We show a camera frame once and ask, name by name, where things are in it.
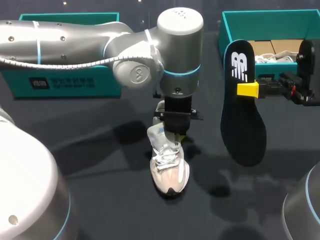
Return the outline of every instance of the sneaker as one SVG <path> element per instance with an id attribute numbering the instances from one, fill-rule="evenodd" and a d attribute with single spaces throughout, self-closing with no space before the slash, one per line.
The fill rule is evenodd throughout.
<path id="1" fill-rule="evenodd" d="M 158 104 L 156 111 L 161 111 L 162 107 L 164 101 Z M 180 136 L 165 131 L 164 123 L 158 117 L 153 118 L 153 123 L 147 130 L 152 145 L 150 171 L 153 182 L 163 194 L 181 193 L 187 185 L 190 167 L 184 159 Z"/>

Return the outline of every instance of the robotic arm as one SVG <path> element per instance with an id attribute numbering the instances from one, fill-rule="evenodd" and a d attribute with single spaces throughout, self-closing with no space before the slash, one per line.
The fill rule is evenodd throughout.
<path id="1" fill-rule="evenodd" d="M 138 33 L 121 22 L 0 21 L 0 70 L 72 71 L 104 65 L 124 87 L 159 84 L 162 94 L 153 96 L 164 98 L 165 106 L 154 117 L 166 131 L 185 135 L 190 120 L 198 117 L 191 104 L 198 88 L 203 25 L 200 13 L 189 8 L 166 10 L 156 27 Z M 0 183 L 5 183 L 0 239 L 75 239 L 73 201 L 49 150 L 15 126 L 1 107 L 0 134 L 5 136 L 0 138 Z"/>
<path id="2" fill-rule="evenodd" d="M 157 26 L 134 33 L 121 22 L 79 25 L 60 22 L 0 21 L 0 69 L 79 69 L 105 65 L 124 87 L 160 85 L 168 131 L 185 135 L 198 88 L 203 18 L 189 8 L 160 14 Z"/>

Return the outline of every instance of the black clamp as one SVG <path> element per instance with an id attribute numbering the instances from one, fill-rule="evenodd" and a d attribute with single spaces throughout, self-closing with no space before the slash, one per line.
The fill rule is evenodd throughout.
<path id="1" fill-rule="evenodd" d="M 154 98 L 161 99 L 163 96 L 155 92 Z M 191 120 L 203 120 L 199 112 L 191 107 L 192 97 L 174 98 L 164 97 L 164 111 L 155 111 L 153 116 L 164 122 L 166 131 L 186 135 L 190 128 Z"/>

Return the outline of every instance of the yellow block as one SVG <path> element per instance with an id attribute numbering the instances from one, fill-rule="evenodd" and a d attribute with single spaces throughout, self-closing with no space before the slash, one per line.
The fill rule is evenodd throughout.
<path id="1" fill-rule="evenodd" d="M 236 94 L 240 96 L 248 96 L 258 98 L 259 96 L 259 83 L 238 83 Z"/>

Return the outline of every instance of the black insole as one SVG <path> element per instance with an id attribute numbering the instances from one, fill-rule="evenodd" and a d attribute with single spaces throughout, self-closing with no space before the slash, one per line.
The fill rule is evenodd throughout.
<path id="1" fill-rule="evenodd" d="M 241 65 L 245 71 L 238 71 Z M 253 97 L 237 96 L 237 84 L 255 82 L 255 54 L 245 40 L 232 42 L 224 53 L 224 104 L 220 130 L 224 145 L 238 164 L 259 164 L 266 151 L 267 133 Z"/>

